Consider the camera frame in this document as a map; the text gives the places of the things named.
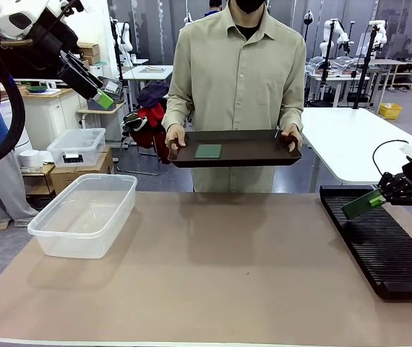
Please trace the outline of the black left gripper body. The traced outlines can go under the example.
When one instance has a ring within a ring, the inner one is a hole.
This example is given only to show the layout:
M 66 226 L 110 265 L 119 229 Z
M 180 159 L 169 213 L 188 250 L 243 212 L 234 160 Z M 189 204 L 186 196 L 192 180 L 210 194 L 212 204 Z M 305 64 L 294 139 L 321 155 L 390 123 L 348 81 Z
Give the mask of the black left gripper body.
M 60 51 L 58 77 L 86 100 L 99 100 L 103 83 L 74 54 Z

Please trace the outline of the person's right hand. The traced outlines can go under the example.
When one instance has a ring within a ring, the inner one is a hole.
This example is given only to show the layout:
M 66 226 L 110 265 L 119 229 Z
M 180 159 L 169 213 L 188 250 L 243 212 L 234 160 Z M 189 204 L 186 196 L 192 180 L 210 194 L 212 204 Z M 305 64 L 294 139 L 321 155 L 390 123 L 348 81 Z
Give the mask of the person's right hand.
M 177 152 L 185 147 L 185 128 L 178 124 L 172 124 L 166 132 L 166 146 L 170 151 Z

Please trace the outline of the person's left hand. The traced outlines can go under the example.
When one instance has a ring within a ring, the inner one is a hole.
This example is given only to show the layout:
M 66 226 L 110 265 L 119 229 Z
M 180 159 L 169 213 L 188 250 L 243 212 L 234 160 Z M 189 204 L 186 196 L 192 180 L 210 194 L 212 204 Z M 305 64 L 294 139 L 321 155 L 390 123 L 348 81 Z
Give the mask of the person's left hand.
M 280 137 L 289 152 L 293 152 L 295 149 L 301 149 L 303 139 L 299 132 L 299 128 L 295 124 L 284 126 Z

